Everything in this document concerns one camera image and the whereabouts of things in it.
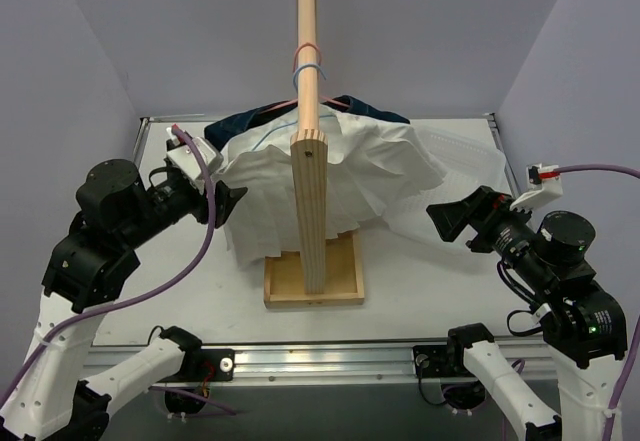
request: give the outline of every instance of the screw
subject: screw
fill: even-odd
[[[220,360],[220,371],[223,373],[228,373],[233,369],[233,361],[231,358],[222,358]]]

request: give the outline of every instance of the gray wall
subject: gray wall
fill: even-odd
[[[292,98],[295,0],[77,0],[139,115]],[[318,0],[327,95],[495,111],[555,0]]]
[[[541,161],[640,168],[638,6],[640,0],[558,0],[498,111],[518,174]],[[563,186],[552,208],[576,211],[595,225],[588,258],[631,329],[640,306],[640,183],[616,174],[567,174]],[[638,389],[636,369],[623,397],[628,439],[640,429]]]
[[[74,0],[0,0],[0,386],[19,368],[75,190],[139,126]]]

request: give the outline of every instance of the white table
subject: white table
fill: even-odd
[[[172,122],[149,125],[140,165],[145,182],[148,172],[163,163],[165,128]],[[495,146],[484,118],[412,123]],[[180,122],[192,135],[201,135],[206,124]],[[204,233],[203,226],[188,218],[142,246],[142,266],[127,281],[121,299],[172,277],[192,259]],[[505,318],[521,303],[498,279],[494,255],[447,254],[391,233],[382,222],[368,223],[361,239],[362,306],[266,309],[263,263],[239,270],[220,231],[189,277],[155,299],[108,315],[95,344],[144,345],[156,324],[180,326],[205,343],[245,345],[444,338],[449,328],[472,322],[485,323],[496,335],[507,334]]]

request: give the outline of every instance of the metal bracket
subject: metal bracket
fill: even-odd
[[[446,345],[418,345],[413,347],[413,366],[416,376],[422,370],[422,378],[473,378],[463,366],[453,366],[448,361]]]
[[[198,356],[198,366],[188,376],[170,376],[162,380],[163,383],[201,383],[211,374],[209,365],[213,366],[214,374],[209,379],[212,383],[233,381],[236,367],[236,353],[233,349],[202,349]]]

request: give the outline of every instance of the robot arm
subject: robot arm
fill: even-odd
[[[482,383],[513,426],[518,439],[561,439],[560,416],[544,404],[500,352],[482,324],[449,330],[447,351]]]
[[[222,156],[203,139],[191,141],[213,175]],[[194,169],[193,154],[175,138],[167,147],[166,166],[161,168],[167,179],[157,186],[145,190],[133,163],[111,160],[94,167],[78,189],[81,212],[53,250],[27,358],[42,344],[46,349],[0,409],[2,426],[14,439],[83,439],[79,435],[86,429],[100,434],[110,415],[154,382],[188,369],[200,350],[200,340],[171,328],[121,365],[78,382],[104,315],[79,321],[45,341],[62,322],[118,299],[140,264],[137,247],[188,214],[207,222],[204,180]],[[246,191],[218,181],[216,227],[224,224]]]
[[[599,441],[612,414],[608,402],[622,371],[627,335],[620,305],[596,283],[595,271],[584,260],[595,230],[577,214],[556,211],[534,233],[526,224],[531,213],[514,209],[513,201],[482,186],[462,201],[432,205],[427,212],[444,241],[453,241],[470,225],[477,232],[467,243],[471,251],[497,252],[501,266],[513,269],[533,291],[527,302],[558,369],[562,439]],[[505,282],[515,282],[507,278]],[[485,387],[494,385],[493,375],[502,376],[501,371],[493,372],[491,363],[480,361],[484,358],[473,355],[473,349],[465,348],[458,362],[479,379],[484,376]],[[613,439],[620,439],[618,420]],[[512,416],[510,421],[518,430],[521,419]],[[526,436],[521,428],[519,433]]]

